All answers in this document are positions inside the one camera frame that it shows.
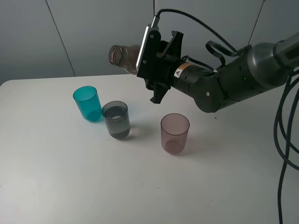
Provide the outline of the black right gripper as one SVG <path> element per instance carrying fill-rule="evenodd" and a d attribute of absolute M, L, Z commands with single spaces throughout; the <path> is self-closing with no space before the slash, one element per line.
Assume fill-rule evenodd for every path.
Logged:
<path fill-rule="evenodd" d="M 181 56 L 182 41 L 184 34 L 179 31 L 172 31 L 172 39 L 160 41 L 154 73 L 150 78 L 143 78 L 148 90 L 153 91 L 150 101 L 160 104 L 167 91 L 171 88 L 172 79 L 176 69 L 187 61 L 191 64 L 201 66 L 201 62 L 190 56 Z"/>

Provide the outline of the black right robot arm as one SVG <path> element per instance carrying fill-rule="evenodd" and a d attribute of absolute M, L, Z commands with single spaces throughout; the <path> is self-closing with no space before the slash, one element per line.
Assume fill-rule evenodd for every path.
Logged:
<path fill-rule="evenodd" d="M 151 101 L 159 104 L 174 88 L 193 98 L 203 112 L 216 112 L 285 84 L 299 65 L 299 36 L 245 48 L 237 59 L 212 71 L 181 58 L 183 34 L 172 32 L 169 42 L 158 31 L 145 39 L 138 77 L 154 92 Z"/>

